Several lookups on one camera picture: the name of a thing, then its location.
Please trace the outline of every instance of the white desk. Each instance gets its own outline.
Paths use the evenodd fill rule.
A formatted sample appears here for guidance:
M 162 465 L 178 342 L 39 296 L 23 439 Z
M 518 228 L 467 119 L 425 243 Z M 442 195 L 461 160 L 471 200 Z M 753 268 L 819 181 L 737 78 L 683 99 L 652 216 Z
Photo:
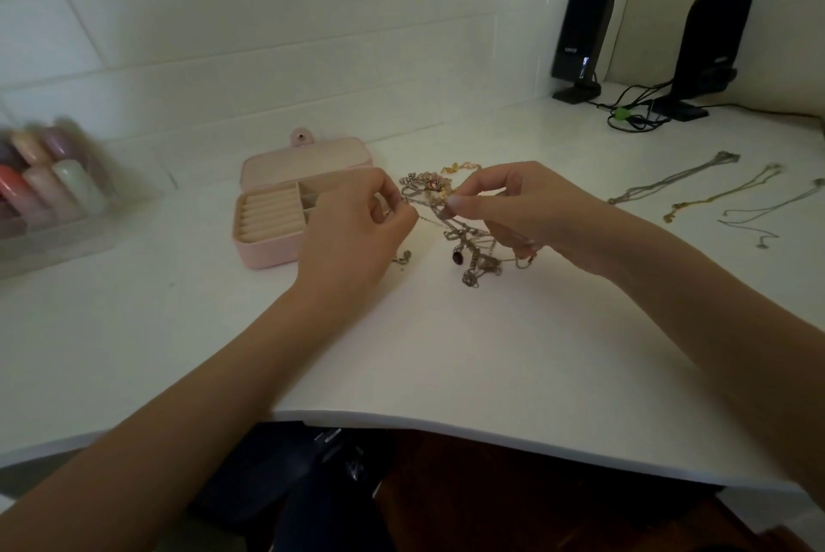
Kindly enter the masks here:
M 800 317 L 825 326 L 825 195 L 763 220 L 782 238 L 717 224 L 825 175 L 814 128 L 716 109 L 709 119 L 624 134 L 591 106 L 550 99 L 370 145 L 393 175 L 452 161 L 536 159 L 607 198 L 710 159 L 742 154 L 627 205 L 662 223 L 778 161 L 767 186 L 686 209 L 668 228 Z M 295 266 L 242 267 L 229 240 L 237 184 L 133 207 L 117 247 L 0 282 L 0 466 L 86 445 L 247 326 Z M 275 418 L 446 432 L 589 463 L 724 485 L 788 488 L 776 464 L 682 353 L 617 289 L 550 251 L 460 282 L 452 244 L 418 224 L 412 264 L 393 267 L 379 306 L 280 402 Z

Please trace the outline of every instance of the necklace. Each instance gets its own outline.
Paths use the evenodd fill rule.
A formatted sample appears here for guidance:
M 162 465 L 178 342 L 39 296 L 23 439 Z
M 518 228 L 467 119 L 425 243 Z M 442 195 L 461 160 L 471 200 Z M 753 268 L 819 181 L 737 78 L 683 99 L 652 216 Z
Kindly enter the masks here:
M 689 170 L 684 170 L 680 172 L 676 172 L 673 175 L 667 176 L 667 178 L 663 178 L 657 183 L 653 184 L 646 184 L 642 187 L 631 187 L 627 191 L 625 191 L 622 195 L 618 198 L 610 198 L 607 200 L 608 204 L 622 204 L 624 202 L 630 202 L 631 200 L 641 200 L 643 198 L 647 198 L 649 195 L 653 195 L 654 193 L 658 193 L 659 191 L 663 190 L 668 185 L 671 185 L 675 182 L 682 181 L 694 174 L 698 174 L 700 171 L 707 170 L 709 167 L 714 166 L 721 166 L 725 165 L 726 163 L 736 163 L 739 161 L 739 155 L 734 154 L 733 152 L 726 152 L 722 150 L 721 152 L 717 152 L 716 156 L 714 156 L 710 161 L 707 163 L 702 163 L 700 166 L 692 167 Z
M 722 217 L 726 218 L 728 213 L 758 213 L 758 215 L 754 215 L 752 218 L 743 219 L 739 222 L 728 222 L 725 219 L 718 219 L 716 220 L 720 224 L 725 224 L 731 228 L 741 228 L 742 230 L 750 230 L 755 233 L 761 233 L 759 237 L 759 242 L 757 243 L 757 248 L 762 250 L 767 250 L 770 246 L 765 243 L 766 239 L 779 239 L 779 235 L 776 233 L 772 233 L 769 230 L 763 230 L 762 228 L 755 228 L 753 226 L 745 226 L 745 224 L 749 224 L 755 219 L 763 218 L 769 213 L 773 213 L 777 209 L 781 209 L 786 204 L 790 204 L 792 202 L 799 202 L 799 200 L 804 200 L 805 198 L 809 197 L 810 195 L 814 195 L 815 193 L 822 190 L 822 187 L 825 187 L 825 178 L 818 178 L 813 182 L 813 187 L 804 193 L 800 193 L 795 198 L 791 198 L 790 200 L 786 200 L 785 202 L 780 202 L 779 204 L 774 204 L 771 207 L 765 207 L 763 209 L 728 209 L 724 213 L 722 213 Z
M 459 170 L 480 169 L 478 163 L 466 161 L 459 165 L 453 163 L 450 167 L 445 167 L 442 171 L 454 174 Z M 401 197 L 405 202 L 418 204 L 427 207 L 435 216 L 436 220 L 421 217 L 425 222 L 436 224 L 447 230 L 444 237 L 449 242 L 458 241 L 459 244 L 453 248 L 452 260 L 456 265 L 464 265 L 464 251 L 469 252 L 469 268 L 464 271 L 461 277 L 468 287 L 477 288 L 479 278 L 485 274 L 501 275 L 501 264 L 514 261 L 519 270 L 526 270 L 535 259 L 531 256 L 525 265 L 516 259 L 499 259 L 492 255 L 496 247 L 496 239 L 490 233 L 481 228 L 472 227 L 464 222 L 451 219 L 444 219 L 442 214 L 446 207 L 446 200 L 452 193 L 452 180 L 445 178 L 436 172 L 425 171 L 420 174 L 412 172 L 402 178 L 399 183 L 402 185 Z
M 712 195 L 709 198 L 705 198 L 704 200 L 694 200 L 693 202 L 679 202 L 677 204 L 673 204 L 671 207 L 671 212 L 667 213 L 664 217 L 665 223 L 670 224 L 673 219 L 675 219 L 676 213 L 683 209 L 687 209 L 694 204 L 710 204 L 711 202 L 717 201 L 719 198 L 724 198 L 726 195 L 730 195 L 731 193 L 738 193 L 739 191 L 745 191 L 749 189 L 753 189 L 754 187 L 758 187 L 760 184 L 765 184 L 771 178 L 778 176 L 785 168 L 782 167 L 779 163 L 769 163 L 765 166 L 765 169 L 751 178 L 747 183 L 740 184 L 738 187 L 731 189 L 729 191 L 723 191 L 722 193 L 717 193 L 716 195 Z

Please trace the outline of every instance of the speaker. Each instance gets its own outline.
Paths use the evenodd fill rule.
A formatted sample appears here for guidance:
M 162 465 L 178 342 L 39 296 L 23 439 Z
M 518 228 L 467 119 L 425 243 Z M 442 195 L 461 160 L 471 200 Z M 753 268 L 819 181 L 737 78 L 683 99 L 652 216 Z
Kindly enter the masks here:
M 682 102 L 725 91 L 737 75 L 733 62 L 753 0 L 696 0 L 687 15 L 671 92 L 651 100 L 651 110 L 678 122 L 707 117 Z
M 550 75 L 574 85 L 557 91 L 553 98 L 578 104 L 601 94 L 602 87 L 593 79 L 613 15 L 614 1 L 568 0 Z

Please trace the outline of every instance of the pink jewelry box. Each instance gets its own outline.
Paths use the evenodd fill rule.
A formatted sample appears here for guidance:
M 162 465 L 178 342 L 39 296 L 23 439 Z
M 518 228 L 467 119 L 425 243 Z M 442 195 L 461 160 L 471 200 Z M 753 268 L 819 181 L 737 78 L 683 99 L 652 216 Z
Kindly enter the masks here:
M 355 137 L 316 143 L 312 132 L 295 129 L 290 145 L 243 163 L 232 241 L 253 270 L 295 261 L 318 196 L 346 170 L 372 166 L 370 151 Z

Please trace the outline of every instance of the right hand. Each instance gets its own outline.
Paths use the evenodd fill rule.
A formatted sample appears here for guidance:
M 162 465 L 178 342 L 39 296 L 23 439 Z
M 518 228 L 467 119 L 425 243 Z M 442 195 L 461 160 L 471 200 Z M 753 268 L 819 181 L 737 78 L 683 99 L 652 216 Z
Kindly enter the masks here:
M 479 195 L 500 189 L 504 191 L 494 196 Z M 473 172 L 448 197 L 442 217 L 455 215 L 483 220 L 500 244 L 519 258 L 529 258 L 547 245 L 583 270 L 601 274 L 598 239 L 627 213 L 541 163 L 527 161 Z

